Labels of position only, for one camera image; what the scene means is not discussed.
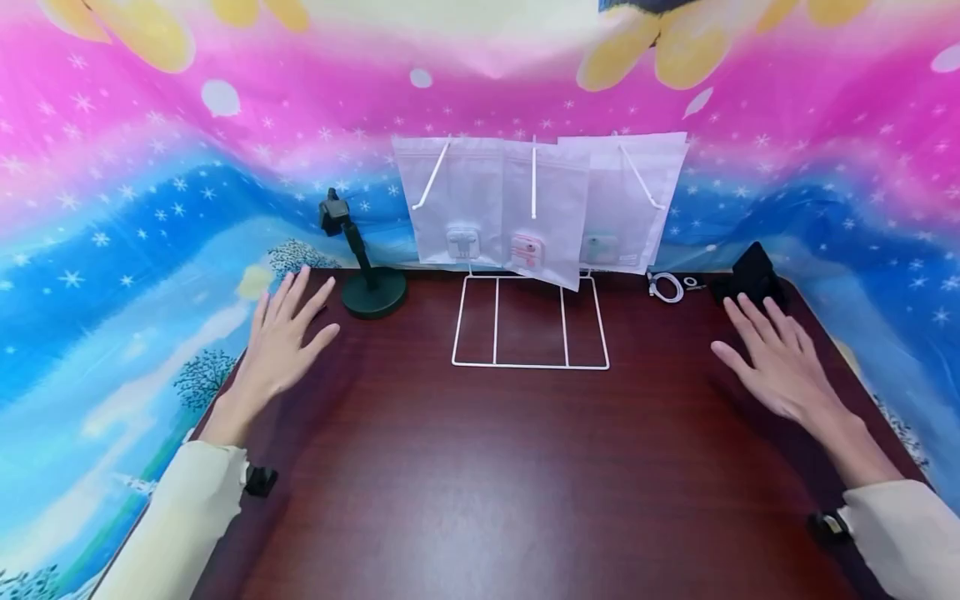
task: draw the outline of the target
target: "dark red desk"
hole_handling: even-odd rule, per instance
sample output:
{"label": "dark red desk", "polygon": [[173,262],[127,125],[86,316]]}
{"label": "dark red desk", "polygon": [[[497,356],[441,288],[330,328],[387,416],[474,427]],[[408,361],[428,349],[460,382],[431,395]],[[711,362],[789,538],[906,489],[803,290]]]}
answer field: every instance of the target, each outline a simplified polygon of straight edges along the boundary
{"label": "dark red desk", "polygon": [[[337,320],[341,339],[251,442],[280,482],[245,498],[194,598],[884,597],[855,550],[807,534],[842,485],[713,357],[709,342],[734,332],[706,290],[668,305],[642,278],[600,275],[611,369],[515,371],[450,365],[461,280],[411,274],[406,306],[381,322],[331,303],[314,325]],[[465,360],[489,359],[481,283]],[[501,360],[562,361],[556,288],[509,286]],[[920,478],[788,287],[841,396]],[[567,294],[566,312],[571,361],[596,359],[592,295]]]}

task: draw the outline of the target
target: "round black base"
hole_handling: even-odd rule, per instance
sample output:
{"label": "round black base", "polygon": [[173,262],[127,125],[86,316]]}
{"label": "round black base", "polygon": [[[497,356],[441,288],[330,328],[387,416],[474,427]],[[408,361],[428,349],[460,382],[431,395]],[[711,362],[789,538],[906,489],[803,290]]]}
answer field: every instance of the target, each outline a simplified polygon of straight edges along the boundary
{"label": "round black base", "polygon": [[373,269],[377,288],[367,287],[363,274],[351,276],[344,282],[341,298],[347,312],[357,319],[383,319],[397,310],[407,298],[407,279],[403,273],[389,267]]}

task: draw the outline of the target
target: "yellow flower pattern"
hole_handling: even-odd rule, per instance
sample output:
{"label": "yellow flower pattern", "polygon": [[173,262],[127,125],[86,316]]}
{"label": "yellow flower pattern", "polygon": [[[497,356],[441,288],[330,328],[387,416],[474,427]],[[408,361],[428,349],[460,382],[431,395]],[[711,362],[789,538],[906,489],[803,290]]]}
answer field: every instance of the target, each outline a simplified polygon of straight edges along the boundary
{"label": "yellow flower pattern", "polygon": [[756,24],[759,33],[777,27],[803,1],[810,20],[820,27],[843,25],[870,6],[871,0],[762,0],[760,10],[743,11],[755,22],[731,22],[735,6],[724,0],[699,0],[662,14],[620,5],[603,16],[615,24],[584,56],[577,84],[600,91],[620,83],[644,52],[654,48],[661,83],[690,89],[706,79],[730,51],[734,38]]}
{"label": "yellow flower pattern", "polygon": [[[229,25],[256,22],[257,0],[212,0],[214,13]],[[287,29],[303,32],[310,25],[300,0],[263,0]],[[193,62],[190,29],[157,0],[39,0],[40,8],[59,28],[87,41],[119,39],[153,68],[180,73]]]}

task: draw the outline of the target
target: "wrist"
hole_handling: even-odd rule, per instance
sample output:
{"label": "wrist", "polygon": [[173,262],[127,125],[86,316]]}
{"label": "wrist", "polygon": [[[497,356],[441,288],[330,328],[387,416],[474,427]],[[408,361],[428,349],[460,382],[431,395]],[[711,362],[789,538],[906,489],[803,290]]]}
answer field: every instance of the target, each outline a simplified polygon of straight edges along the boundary
{"label": "wrist", "polygon": [[863,419],[838,402],[838,406],[819,408],[800,419],[800,425],[823,446],[831,446],[851,436],[860,437],[867,431]]}
{"label": "wrist", "polygon": [[256,416],[249,414],[247,407],[251,405],[230,388],[217,398],[199,439],[213,445],[241,447],[247,439],[250,423]]}

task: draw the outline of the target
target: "finger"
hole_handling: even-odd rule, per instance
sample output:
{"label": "finger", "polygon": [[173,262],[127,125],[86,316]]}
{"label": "finger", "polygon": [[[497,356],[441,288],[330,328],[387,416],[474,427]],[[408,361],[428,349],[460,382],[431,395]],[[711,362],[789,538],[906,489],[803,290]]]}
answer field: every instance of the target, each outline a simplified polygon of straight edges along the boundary
{"label": "finger", "polygon": [[800,343],[800,351],[804,356],[810,360],[815,361],[817,364],[820,364],[820,359],[817,358],[817,349],[813,345],[813,338],[806,332],[797,320],[793,317],[789,317],[790,324],[793,326],[793,330],[797,335],[797,341]]}
{"label": "finger", "polygon": [[730,367],[731,371],[736,373],[736,376],[739,377],[741,381],[753,375],[754,370],[747,364],[747,361],[743,360],[740,353],[729,345],[723,342],[713,342],[710,344],[710,349],[717,355],[717,358],[723,361],[723,364]]}
{"label": "finger", "polygon": [[743,309],[743,314],[747,315],[750,323],[754,324],[754,329],[760,334],[763,341],[769,346],[782,346],[783,342],[780,340],[780,336],[777,335],[777,331],[775,331],[774,327],[770,324],[770,320],[763,316],[760,309],[754,306],[754,303],[747,298],[747,295],[740,294],[736,299],[740,302],[740,308]]}
{"label": "finger", "polygon": [[730,322],[736,327],[736,332],[740,334],[740,339],[747,345],[747,350],[750,352],[751,358],[754,359],[754,363],[756,363],[757,353],[763,349],[763,340],[756,333],[754,324],[750,323],[750,320],[740,312],[739,307],[730,298],[723,299],[723,307],[727,310]]}
{"label": "finger", "polygon": [[260,294],[260,300],[256,302],[256,308],[253,310],[253,322],[250,323],[250,341],[247,342],[247,348],[253,346],[253,342],[260,337],[260,328],[263,326],[263,317],[267,314],[267,301],[270,294],[264,292]]}
{"label": "finger", "polygon": [[774,325],[777,326],[777,332],[780,334],[780,340],[783,342],[783,345],[799,352],[800,342],[797,340],[797,330],[787,321],[786,315],[783,314],[783,311],[780,310],[780,307],[777,306],[774,299],[769,296],[764,298],[763,306],[766,307],[767,314],[770,315],[770,319],[774,322]]}
{"label": "finger", "polygon": [[276,313],[279,319],[283,321],[290,321],[290,318],[293,317],[294,310],[297,308],[297,304],[300,303],[300,297],[303,296],[303,290],[306,289],[306,284],[309,280],[310,267],[303,265],[300,267],[300,272],[297,274],[297,278],[294,279],[293,284],[290,286],[290,291],[287,292],[286,297],[283,299],[283,303],[280,305],[280,308]]}
{"label": "finger", "polygon": [[276,293],[274,297],[270,299],[270,305],[267,306],[267,315],[263,319],[263,324],[271,324],[276,321],[276,313],[280,310],[280,305],[283,304],[283,299],[286,298],[287,292],[290,291],[290,284],[293,282],[294,274],[288,273],[283,276],[283,280],[280,282],[280,287],[276,288]]}
{"label": "finger", "polygon": [[308,361],[307,366],[317,360],[317,355],[330,345],[330,342],[337,337],[338,333],[340,333],[340,326],[336,323],[329,324],[320,330],[320,333],[313,338],[312,342],[307,344],[306,348],[300,351]]}
{"label": "finger", "polygon": [[324,285],[320,286],[320,289],[317,290],[317,293],[303,305],[303,308],[295,318],[300,331],[306,331],[307,326],[310,325],[313,318],[317,316],[317,313],[323,310],[326,305],[326,299],[330,297],[330,292],[333,291],[334,283],[336,283],[336,280],[333,277],[328,278]]}

